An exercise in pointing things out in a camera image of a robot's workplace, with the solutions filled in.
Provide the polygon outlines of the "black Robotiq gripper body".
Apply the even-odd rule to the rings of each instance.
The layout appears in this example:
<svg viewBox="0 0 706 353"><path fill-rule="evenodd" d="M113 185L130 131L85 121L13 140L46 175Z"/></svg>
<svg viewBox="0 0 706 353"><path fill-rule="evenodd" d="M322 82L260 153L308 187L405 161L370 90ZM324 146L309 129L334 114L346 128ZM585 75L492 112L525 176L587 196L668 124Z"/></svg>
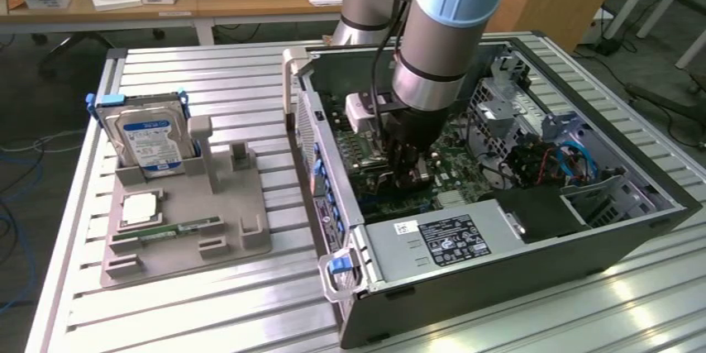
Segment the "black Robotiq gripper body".
<svg viewBox="0 0 706 353"><path fill-rule="evenodd" d="M424 152L437 140L444 126L444 110L423 111L403 103L385 104L384 148Z"/></svg>

